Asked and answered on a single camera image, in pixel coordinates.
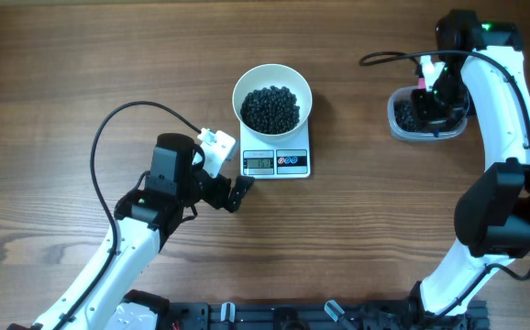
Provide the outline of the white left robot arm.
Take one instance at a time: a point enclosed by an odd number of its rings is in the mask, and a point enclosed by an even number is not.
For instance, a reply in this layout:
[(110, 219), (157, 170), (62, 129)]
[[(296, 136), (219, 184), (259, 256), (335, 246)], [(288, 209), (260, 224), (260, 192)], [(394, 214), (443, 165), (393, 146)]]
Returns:
[(160, 253), (185, 209), (204, 201), (234, 213), (254, 180), (220, 174), (237, 141), (206, 128), (191, 137), (158, 136), (149, 170), (116, 204), (104, 242), (70, 288), (32, 324), (34, 329), (103, 329), (133, 281)]

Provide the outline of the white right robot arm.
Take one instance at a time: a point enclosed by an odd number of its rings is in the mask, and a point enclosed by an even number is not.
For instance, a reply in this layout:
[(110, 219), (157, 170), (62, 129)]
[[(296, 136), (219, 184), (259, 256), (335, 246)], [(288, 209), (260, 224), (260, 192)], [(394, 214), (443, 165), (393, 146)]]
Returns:
[(464, 314), (499, 270), (530, 279), (530, 95), (524, 43), (509, 22), (481, 22), (453, 9), (436, 23), (438, 62), (423, 93), (426, 110), (441, 115), (469, 105), (482, 137), (485, 169), (458, 200), (456, 240), (418, 288), (426, 317)]

